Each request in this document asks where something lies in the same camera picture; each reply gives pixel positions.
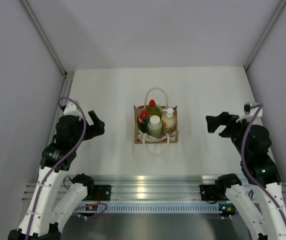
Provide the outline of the green bottle red cap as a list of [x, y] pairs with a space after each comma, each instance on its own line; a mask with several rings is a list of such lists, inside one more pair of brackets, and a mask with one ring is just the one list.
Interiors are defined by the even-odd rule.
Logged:
[[148, 122], [149, 122], [148, 111], [147, 110], [141, 111], [140, 115], [137, 118], [137, 124], [138, 124], [139, 130], [142, 133], [147, 133]]

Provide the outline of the burlap canvas bag watermelon print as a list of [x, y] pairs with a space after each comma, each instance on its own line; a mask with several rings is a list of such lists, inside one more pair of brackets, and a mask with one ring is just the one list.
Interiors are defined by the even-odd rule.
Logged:
[[[168, 109], [168, 108], [173, 108], [174, 109], [174, 114], [176, 115], [177, 118], [177, 106], [174, 107], [170, 107], [169, 106], [169, 97], [168, 94], [165, 92], [165, 90], [159, 88], [159, 87], [153, 87], [151, 89], [149, 89], [145, 95], [145, 100], [144, 100], [144, 105], [141, 106], [134, 106], [134, 120], [135, 120], [135, 127], [134, 127], [134, 143], [135, 144], [142, 144], [146, 150], [146, 152], [148, 154], [150, 154], [151, 156], [154, 157], [159, 157], [161, 155], [163, 155], [167, 149], [169, 148], [170, 144], [174, 144], [178, 142], [178, 134], [179, 134], [179, 130], [178, 130], [178, 120], [177, 120], [177, 125], [176, 125], [176, 130], [171, 133], [171, 134], [166, 134], [164, 135], [162, 133], [161, 138], [154, 138], [152, 136], [149, 136], [148, 133], [142, 133], [139, 128], [138, 128], [138, 124], [137, 124], [137, 118], [140, 115], [141, 111], [146, 110], [146, 106], [149, 105], [148, 97], [149, 94], [153, 91], [153, 90], [159, 90], [161, 91], [164, 96], [165, 96], [165, 104], [161, 105], [161, 104], [157, 104], [156, 105], [159, 107], [159, 109], [161, 110], [162, 114], [164, 113], [163, 110]], [[152, 153], [148, 148], [147, 145], [148, 144], [166, 144], [166, 147], [163, 151], [161, 151], [160, 153]]]

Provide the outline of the cream lotion pump bottle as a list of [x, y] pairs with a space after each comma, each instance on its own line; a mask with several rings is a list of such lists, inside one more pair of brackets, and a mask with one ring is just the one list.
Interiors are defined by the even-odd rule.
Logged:
[[174, 114], [174, 109], [169, 107], [168, 109], [164, 109], [163, 111], [164, 113], [161, 117], [162, 133], [164, 135], [171, 134], [176, 130], [177, 125], [177, 118]]

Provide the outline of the pale green bottle white cap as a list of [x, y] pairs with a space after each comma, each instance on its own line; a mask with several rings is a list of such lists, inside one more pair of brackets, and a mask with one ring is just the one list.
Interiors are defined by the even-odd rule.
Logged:
[[154, 138], [161, 138], [162, 135], [162, 121], [159, 116], [152, 115], [148, 122], [147, 133]]

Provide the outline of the yellow dish soap bottle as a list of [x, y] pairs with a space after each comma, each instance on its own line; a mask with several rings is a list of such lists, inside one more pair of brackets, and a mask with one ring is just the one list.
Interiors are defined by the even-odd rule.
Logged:
[[150, 100], [149, 105], [147, 105], [145, 109], [147, 110], [149, 116], [159, 116], [160, 118], [162, 117], [162, 112], [153, 99]]

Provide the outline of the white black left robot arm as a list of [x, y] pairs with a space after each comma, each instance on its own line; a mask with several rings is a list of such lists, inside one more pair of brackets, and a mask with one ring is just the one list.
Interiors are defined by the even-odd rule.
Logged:
[[68, 176], [80, 143], [105, 132], [105, 124], [96, 113], [91, 110], [88, 114], [92, 125], [78, 109], [66, 109], [59, 118], [57, 133], [43, 150], [37, 186], [29, 208], [19, 226], [10, 231], [10, 240], [59, 240], [79, 203], [95, 196], [94, 179], [82, 173], [71, 180], [68, 191], [56, 202], [61, 183]]

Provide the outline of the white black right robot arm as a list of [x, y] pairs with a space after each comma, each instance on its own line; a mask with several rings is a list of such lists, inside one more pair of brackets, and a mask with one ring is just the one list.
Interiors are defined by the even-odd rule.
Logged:
[[252, 239], [286, 240], [286, 207], [281, 179], [276, 164], [268, 155], [271, 139], [265, 127], [254, 124], [261, 116], [259, 105], [242, 117], [228, 112], [206, 116], [209, 133], [214, 133], [219, 126], [225, 127], [219, 136], [231, 139], [241, 156], [241, 170], [251, 187], [250, 193], [246, 193], [240, 179], [230, 173], [218, 177], [215, 192], [232, 202]]

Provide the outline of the left aluminium corner post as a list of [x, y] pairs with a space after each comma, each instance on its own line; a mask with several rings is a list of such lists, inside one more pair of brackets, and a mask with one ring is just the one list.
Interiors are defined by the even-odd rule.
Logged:
[[24, 12], [26, 13], [27, 17], [30, 19], [33, 27], [35, 28], [37, 34], [39, 35], [41, 41], [43, 42], [46, 50], [48, 51], [50, 57], [52, 58], [52, 60], [54, 61], [56, 67], [58, 68], [59, 72], [61, 73], [61, 75], [63, 77], [66, 76], [67, 72], [65, 70], [65, 68], [63, 67], [63, 64], [61, 63], [61, 61], [59, 60], [59, 57], [53, 47], [53, 45], [51, 44], [44, 28], [42, 27], [40, 21], [38, 20], [34, 10], [32, 9], [30, 3], [27, 0], [18, 0], [18, 2], [20, 3], [20, 5], [22, 6]]

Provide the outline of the aluminium corner post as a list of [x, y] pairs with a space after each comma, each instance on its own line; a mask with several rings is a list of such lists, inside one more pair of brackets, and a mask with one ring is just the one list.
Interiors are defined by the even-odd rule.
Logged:
[[271, 30], [275, 26], [276, 22], [282, 15], [284, 9], [286, 8], [286, 0], [279, 0], [276, 8], [273, 10], [270, 18], [268, 19], [267, 24], [263, 28], [262, 33], [260, 34], [259, 38], [257, 39], [252, 51], [250, 52], [250, 55], [248, 56], [245, 64], [244, 64], [244, 70], [245, 72], [248, 71], [249, 67], [251, 66], [252, 62], [254, 61], [256, 55], [260, 51], [260, 48], [262, 47], [263, 43], [269, 36]]
[[52, 58], [52, 60], [54, 61], [56, 67], [58, 68], [59, 72], [61, 73], [61, 75], [63, 77], [66, 76], [67, 72], [65, 70], [65, 68], [63, 67], [63, 64], [61, 63], [61, 61], [59, 60], [59, 57], [53, 47], [53, 45], [51, 44], [44, 28], [42, 27], [40, 21], [38, 20], [34, 10], [32, 9], [30, 3], [27, 0], [18, 0], [18, 2], [20, 3], [20, 5], [22, 6], [24, 12], [26, 13], [27, 17], [30, 19], [33, 27], [35, 28], [37, 34], [39, 35], [41, 41], [43, 42], [46, 50], [48, 51], [50, 57]]

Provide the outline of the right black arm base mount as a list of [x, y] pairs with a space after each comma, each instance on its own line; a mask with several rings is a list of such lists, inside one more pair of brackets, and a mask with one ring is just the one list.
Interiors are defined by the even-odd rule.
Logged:
[[215, 204], [219, 200], [219, 192], [214, 184], [200, 185], [201, 199], [209, 204]]

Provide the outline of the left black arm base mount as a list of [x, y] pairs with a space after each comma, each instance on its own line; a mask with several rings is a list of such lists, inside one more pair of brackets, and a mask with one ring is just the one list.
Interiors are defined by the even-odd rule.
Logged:
[[111, 190], [111, 185], [95, 185], [92, 200], [97, 202], [110, 201]]

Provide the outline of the aluminium front rail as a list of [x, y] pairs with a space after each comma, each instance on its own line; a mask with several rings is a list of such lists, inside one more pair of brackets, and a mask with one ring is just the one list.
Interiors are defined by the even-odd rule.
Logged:
[[110, 185], [112, 203], [199, 203], [201, 185], [212, 185], [218, 175], [125, 176], [97, 175], [97, 185]]

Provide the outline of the right aluminium corner post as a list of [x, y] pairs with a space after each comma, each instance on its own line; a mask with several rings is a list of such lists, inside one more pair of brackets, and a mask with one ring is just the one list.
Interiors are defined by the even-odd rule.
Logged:
[[268, 19], [267, 24], [263, 28], [262, 33], [260, 34], [259, 38], [257, 39], [252, 51], [250, 52], [250, 55], [248, 56], [245, 64], [244, 64], [244, 70], [245, 72], [248, 71], [249, 67], [251, 66], [252, 62], [254, 61], [256, 55], [260, 51], [260, 48], [262, 47], [263, 43], [269, 36], [271, 30], [275, 26], [276, 22], [282, 15], [284, 9], [286, 8], [286, 0], [279, 0], [276, 8], [273, 10], [270, 18]]

